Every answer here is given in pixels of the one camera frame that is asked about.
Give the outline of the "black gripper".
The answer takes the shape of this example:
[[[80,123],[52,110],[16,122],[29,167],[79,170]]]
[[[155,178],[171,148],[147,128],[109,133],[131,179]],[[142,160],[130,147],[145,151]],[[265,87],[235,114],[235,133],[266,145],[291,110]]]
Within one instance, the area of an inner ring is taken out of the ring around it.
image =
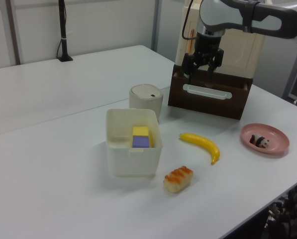
[[[194,54],[186,53],[181,65],[181,71],[187,79],[187,84],[191,83],[192,76],[200,67],[201,60],[210,59],[207,70],[208,76],[212,76],[215,69],[221,66],[224,51],[219,48],[220,42],[221,36],[197,32]]]

